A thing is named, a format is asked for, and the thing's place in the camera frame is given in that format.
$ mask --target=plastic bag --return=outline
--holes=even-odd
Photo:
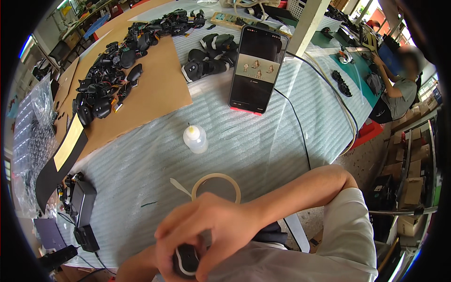
[[[38,216],[36,179],[58,148],[51,124],[52,104],[50,76],[47,75],[18,107],[11,168],[13,189],[23,217]]]

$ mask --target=hand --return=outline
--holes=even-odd
[[[201,257],[196,272],[197,280],[203,282],[216,265],[246,246],[261,228],[258,215],[248,204],[239,205],[203,193],[195,201],[175,208],[158,226],[155,238],[159,270],[166,279],[163,272],[171,275],[170,258],[176,247],[189,244],[202,231],[210,230],[212,245]]]
[[[373,63],[375,63],[378,66],[384,65],[384,62],[382,62],[381,58],[374,52],[371,53],[371,59],[373,60]]]

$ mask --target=window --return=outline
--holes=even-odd
[[[423,102],[426,100],[429,96],[433,94],[433,90],[437,86],[438,83],[438,74],[435,73],[430,79],[428,79],[420,88],[418,91],[418,94],[420,96],[420,101]]]

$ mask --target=phone screen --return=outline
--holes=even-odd
[[[243,27],[229,106],[264,113],[288,38],[269,30]]]

